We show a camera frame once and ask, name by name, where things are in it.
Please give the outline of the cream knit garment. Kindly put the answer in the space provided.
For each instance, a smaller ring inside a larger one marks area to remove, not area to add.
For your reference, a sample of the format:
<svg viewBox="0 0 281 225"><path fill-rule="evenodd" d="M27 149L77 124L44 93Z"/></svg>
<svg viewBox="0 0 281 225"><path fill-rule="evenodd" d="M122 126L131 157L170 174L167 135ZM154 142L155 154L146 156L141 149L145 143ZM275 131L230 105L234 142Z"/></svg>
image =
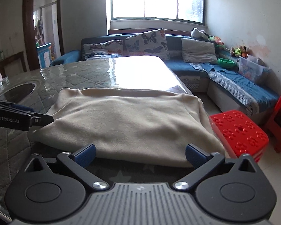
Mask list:
<svg viewBox="0 0 281 225"><path fill-rule="evenodd" d="M63 88L48 115L54 121L31 129L32 142L75 152L94 144L98 158L189 167L185 149L225 153L202 101L160 90Z"/></svg>

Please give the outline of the round black induction cooktop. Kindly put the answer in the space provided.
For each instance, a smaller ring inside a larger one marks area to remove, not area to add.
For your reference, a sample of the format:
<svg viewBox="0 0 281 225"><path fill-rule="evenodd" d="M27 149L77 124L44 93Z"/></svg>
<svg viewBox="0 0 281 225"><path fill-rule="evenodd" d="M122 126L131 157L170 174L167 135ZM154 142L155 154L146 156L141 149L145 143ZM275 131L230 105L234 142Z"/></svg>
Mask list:
<svg viewBox="0 0 281 225"><path fill-rule="evenodd" d="M0 94L0 100L6 102L20 103L27 96L32 94L37 84L34 82L22 83L12 88L4 90Z"/></svg>

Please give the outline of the dark wooden side counter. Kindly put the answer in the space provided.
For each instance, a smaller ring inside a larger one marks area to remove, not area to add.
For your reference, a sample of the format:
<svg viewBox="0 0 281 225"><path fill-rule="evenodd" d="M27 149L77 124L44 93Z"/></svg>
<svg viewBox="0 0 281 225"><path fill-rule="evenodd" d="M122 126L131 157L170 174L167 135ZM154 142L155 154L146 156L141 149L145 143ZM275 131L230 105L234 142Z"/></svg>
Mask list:
<svg viewBox="0 0 281 225"><path fill-rule="evenodd" d="M23 72L27 72L27 67L24 60L24 52L21 51L0 61L0 74L3 78L6 77L6 72L4 68L18 59L21 61Z"/></svg>

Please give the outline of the near red plastic stool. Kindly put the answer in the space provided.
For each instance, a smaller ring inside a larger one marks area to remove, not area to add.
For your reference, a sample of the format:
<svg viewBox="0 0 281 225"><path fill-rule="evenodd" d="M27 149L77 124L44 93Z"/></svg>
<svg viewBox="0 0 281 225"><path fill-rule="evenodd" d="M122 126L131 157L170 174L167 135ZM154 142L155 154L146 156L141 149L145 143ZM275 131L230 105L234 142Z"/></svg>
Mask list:
<svg viewBox="0 0 281 225"><path fill-rule="evenodd" d="M247 115L230 110L210 116L213 131L231 158L249 154L258 163L267 149L267 134Z"/></svg>

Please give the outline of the red plastic stool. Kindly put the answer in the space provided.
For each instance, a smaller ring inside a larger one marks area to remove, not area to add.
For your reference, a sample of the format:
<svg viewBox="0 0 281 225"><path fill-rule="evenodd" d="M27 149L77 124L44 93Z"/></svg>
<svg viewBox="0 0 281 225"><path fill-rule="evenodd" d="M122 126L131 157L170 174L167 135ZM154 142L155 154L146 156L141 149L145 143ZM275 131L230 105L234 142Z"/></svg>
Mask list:
<svg viewBox="0 0 281 225"><path fill-rule="evenodd" d="M258 163L267 149L267 134L247 115L230 110L210 116L213 131L231 158L249 154Z"/></svg>
<svg viewBox="0 0 281 225"><path fill-rule="evenodd" d="M281 152L281 96L279 97L274 110L265 124L265 129L269 131L276 139L274 150L277 153Z"/></svg>

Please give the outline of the blue small cabinet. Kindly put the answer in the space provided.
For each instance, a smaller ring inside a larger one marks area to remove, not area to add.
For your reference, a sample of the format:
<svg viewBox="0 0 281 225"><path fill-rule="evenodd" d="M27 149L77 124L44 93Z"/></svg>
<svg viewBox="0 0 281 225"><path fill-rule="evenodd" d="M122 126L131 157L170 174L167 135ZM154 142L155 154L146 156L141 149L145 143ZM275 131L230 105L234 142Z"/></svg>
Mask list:
<svg viewBox="0 0 281 225"><path fill-rule="evenodd" d="M47 68L52 62L51 43L36 47L40 68Z"/></svg>

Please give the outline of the blue corner sofa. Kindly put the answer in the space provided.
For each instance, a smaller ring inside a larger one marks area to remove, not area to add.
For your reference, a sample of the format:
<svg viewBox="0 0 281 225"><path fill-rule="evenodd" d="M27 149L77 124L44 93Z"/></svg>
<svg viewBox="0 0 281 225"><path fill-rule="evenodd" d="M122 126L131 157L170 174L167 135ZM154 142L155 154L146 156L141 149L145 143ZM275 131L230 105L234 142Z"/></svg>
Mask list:
<svg viewBox="0 0 281 225"><path fill-rule="evenodd" d="M192 92L206 93L212 101L222 110L239 109L245 111L257 122L269 114L272 108L260 112L258 104L243 105L233 95L219 84L212 81L201 64L191 64L182 60L182 36L168 35L166 37L170 59L164 64L187 86Z"/></svg>

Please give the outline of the blue cloth on sofa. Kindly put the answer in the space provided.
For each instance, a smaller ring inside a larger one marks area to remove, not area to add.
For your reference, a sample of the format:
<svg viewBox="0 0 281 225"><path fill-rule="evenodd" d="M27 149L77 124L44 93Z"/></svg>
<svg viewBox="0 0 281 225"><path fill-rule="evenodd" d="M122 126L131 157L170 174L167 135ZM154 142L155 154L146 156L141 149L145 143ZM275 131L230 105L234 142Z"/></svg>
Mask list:
<svg viewBox="0 0 281 225"><path fill-rule="evenodd" d="M224 69L218 64L205 63L201 67L209 78L226 89L243 105L258 104L260 112L272 108L279 96L265 86L259 86L234 70Z"/></svg>

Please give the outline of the green plastic bowl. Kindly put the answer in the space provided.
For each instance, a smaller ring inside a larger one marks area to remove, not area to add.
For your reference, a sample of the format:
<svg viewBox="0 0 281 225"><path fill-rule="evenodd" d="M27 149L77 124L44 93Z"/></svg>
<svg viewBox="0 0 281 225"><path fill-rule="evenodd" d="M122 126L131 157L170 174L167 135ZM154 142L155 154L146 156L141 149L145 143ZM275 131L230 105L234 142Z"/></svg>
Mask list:
<svg viewBox="0 0 281 225"><path fill-rule="evenodd" d="M219 66L221 66L222 68L225 68L225 69L232 69L236 66L234 61L225 59L225 58L219 58L218 64L219 64Z"/></svg>

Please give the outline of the small butterfly print cushion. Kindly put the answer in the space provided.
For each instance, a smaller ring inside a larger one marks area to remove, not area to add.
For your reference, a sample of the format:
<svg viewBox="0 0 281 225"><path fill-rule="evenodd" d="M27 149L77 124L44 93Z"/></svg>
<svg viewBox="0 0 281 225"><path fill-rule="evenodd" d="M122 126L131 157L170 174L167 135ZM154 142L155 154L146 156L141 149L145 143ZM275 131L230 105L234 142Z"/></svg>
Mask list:
<svg viewBox="0 0 281 225"><path fill-rule="evenodd" d="M82 59L111 59L122 57L124 51L122 40L111 40L104 43L88 43L82 46Z"/></svg>

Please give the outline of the plain grey cushion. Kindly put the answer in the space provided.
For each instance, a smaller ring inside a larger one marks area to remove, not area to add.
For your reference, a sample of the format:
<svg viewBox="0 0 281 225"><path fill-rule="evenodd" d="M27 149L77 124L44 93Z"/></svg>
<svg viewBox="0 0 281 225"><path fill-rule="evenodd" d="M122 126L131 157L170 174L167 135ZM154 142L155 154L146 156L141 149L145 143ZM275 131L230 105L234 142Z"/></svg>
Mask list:
<svg viewBox="0 0 281 225"><path fill-rule="evenodd" d="M211 42L182 38L182 58L184 62L216 64L215 45Z"/></svg>

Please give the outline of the clear plastic storage box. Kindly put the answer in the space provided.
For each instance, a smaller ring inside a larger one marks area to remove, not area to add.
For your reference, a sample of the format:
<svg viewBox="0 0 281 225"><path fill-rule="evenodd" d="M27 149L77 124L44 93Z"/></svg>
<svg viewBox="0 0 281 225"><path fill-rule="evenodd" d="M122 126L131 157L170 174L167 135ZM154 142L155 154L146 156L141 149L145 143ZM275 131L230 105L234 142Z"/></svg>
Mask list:
<svg viewBox="0 0 281 225"><path fill-rule="evenodd" d="M265 66L262 59L248 55L247 58L239 58L238 73L257 85L263 85L271 69Z"/></svg>

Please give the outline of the brown plush toy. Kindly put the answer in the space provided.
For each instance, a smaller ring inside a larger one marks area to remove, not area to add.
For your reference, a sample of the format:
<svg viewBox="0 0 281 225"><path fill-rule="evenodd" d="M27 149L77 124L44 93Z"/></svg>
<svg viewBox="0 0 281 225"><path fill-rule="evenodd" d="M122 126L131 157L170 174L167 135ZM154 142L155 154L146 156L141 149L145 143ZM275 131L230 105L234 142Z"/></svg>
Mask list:
<svg viewBox="0 0 281 225"><path fill-rule="evenodd" d="M247 58L248 57L247 47L246 46L239 46L238 48L231 47L230 56Z"/></svg>

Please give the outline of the white plush toy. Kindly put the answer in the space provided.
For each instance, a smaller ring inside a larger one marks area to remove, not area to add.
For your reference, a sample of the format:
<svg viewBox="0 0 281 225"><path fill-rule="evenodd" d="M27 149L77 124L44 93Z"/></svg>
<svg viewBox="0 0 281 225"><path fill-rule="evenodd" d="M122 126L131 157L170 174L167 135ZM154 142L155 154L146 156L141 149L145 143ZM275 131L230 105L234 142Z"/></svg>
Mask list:
<svg viewBox="0 0 281 225"><path fill-rule="evenodd" d="M204 39L204 40L209 39L209 36L205 33L204 30L199 30L196 27L191 31L191 36L193 38L198 38L198 39Z"/></svg>

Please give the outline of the dark wooden door frame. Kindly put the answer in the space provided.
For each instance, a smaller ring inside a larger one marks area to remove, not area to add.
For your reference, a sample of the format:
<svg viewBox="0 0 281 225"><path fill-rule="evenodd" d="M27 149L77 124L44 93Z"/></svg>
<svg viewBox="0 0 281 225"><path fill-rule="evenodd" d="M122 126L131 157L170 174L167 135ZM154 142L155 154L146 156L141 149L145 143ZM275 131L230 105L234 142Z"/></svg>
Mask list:
<svg viewBox="0 0 281 225"><path fill-rule="evenodd" d="M52 61L64 55L61 0L23 0L22 17L29 70L41 69L38 46L51 43Z"/></svg>

